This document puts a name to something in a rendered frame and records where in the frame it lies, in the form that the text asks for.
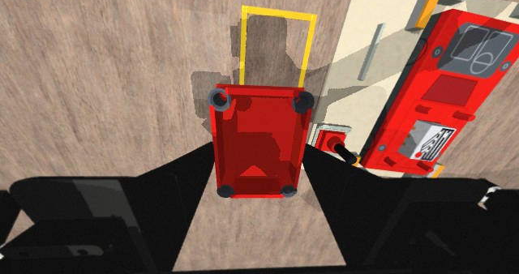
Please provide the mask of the red plastic shell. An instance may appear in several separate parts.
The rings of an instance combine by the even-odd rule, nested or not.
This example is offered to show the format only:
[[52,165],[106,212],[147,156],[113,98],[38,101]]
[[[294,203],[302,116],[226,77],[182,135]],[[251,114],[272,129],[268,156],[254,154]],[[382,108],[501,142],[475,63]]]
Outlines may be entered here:
[[296,195],[314,97],[305,88],[216,86],[208,103],[218,195]]

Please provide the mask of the yellow rectangular frame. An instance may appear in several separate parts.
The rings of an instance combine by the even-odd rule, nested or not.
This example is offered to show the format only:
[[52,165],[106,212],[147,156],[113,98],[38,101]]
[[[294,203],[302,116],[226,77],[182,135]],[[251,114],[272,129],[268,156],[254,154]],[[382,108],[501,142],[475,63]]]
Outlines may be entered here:
[[305,53],[304,53],[304,57],[303,57],[303,61],[302,61],[301,74],[300,74],[299,83],[298,83],[298,88],[302,88],[305,73],[306,73],[306,68],[307,68],[307,61],[308,61],[308,57],[309,57],[309,53],[310,53],[310,49],[311,49],[311,42],[312,42],[312,37],[313,37],[314,29],[315,29],[315,21],[316,21],[317,15],[309,15],[309,14],[303,14],[303,13],[297,13],[297,12],[290,12],[290,11],[278,11],[278,10],[264,9],[264,8],[258,8],[258,7],[252,7],[252,6],[242,6],[239,85],[244,85],[246,38],[247,38],[247,14],[266,15],[266,16],[273,16],[273,17],[280,17],[280,18],[287,18],[287,19],[300,19],[300,20],[311,21],[309,31],[308,31],[308,36],[307,36]]

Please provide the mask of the beige flat base plate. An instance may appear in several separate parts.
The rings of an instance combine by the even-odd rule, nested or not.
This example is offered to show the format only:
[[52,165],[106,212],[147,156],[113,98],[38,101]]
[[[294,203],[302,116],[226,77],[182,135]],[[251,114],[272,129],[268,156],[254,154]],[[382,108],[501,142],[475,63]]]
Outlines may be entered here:
[[345,132],[354,166],[377,176],[436,178],[363,168],[359,153],[431,15],[457,9],[519,24],[519,2],[507,0],[349,0],[307,143],[320,130]]

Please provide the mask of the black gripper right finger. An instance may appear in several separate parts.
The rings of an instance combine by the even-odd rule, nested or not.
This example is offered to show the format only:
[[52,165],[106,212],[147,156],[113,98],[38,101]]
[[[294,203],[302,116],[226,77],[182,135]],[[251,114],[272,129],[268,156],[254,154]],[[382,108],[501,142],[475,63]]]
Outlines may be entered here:
[[410,203],[478,204],[489,189],[476,178],[382,178],[308,143],[302,164],[345,265],[375,264]]

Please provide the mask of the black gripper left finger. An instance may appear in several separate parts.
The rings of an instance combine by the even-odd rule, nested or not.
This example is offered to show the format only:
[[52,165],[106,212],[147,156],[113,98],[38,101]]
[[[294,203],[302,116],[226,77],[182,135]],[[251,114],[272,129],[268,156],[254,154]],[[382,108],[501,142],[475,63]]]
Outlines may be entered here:
[[34,224],[119,218],[148,272],[172,272],[214,162],[209,142],[137,177],[35,176],[9,193]]

